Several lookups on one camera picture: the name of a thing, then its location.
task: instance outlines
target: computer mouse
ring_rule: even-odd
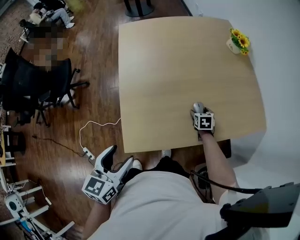
[[[204,112],[204,105],[202,102],[194,103],[194,112],[195,113],[203,113]]]

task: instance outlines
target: sunflower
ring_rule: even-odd
[[[245,50],[245,49],[241,49],[240,53],[243,54],[243,55],[248,55],[249,51]]]
[[[240,38],[242,36],[242,33],[238,29],[231,29],[231,33],[236,37]]]
[[[244,35],[239,38],[239,43],[241,47],[249,47],[250,45],[249,39]]]

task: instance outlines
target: sneaker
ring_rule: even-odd
[[[132,164],[132,168],[137,168],[139,170],[143,170],[142,164],[139,160],[135,159]]]
[[[172,151],[171,149],[168,149],[168,150],[162,150],[161,151],[161,158],[164,158],[164,157],[171,157],[171,154],[172,154]]]
[[[66,25],[66,28],[72,28],[75,25],[75,23],[70,22],[69,24]]]

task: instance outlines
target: flower pot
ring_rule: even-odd
[[[231,38],[228,39],[228,41],[226,42],[226,45],[231,50],[231,52],[233,52],[234,54],[239,54],[240,53],[240,49],[238,48],[237,45],[235,45],[233,43],[233,41],[231,40]]]

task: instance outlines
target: black shorts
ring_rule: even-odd
[[[176,161],[173,161],[170,157],[162,158],[156,167],[149,169],[149,170],[139,170],[137,168],[131,168],[127,175],[122,179],[123,183],[126,184],[129,180],[132,180],[136,175],[142,172],[150,172],[150,171],[163,171],[163,172],[170,172],[176,173],[186,178],[189,178],[189,173],[187,173],[183,167]]]

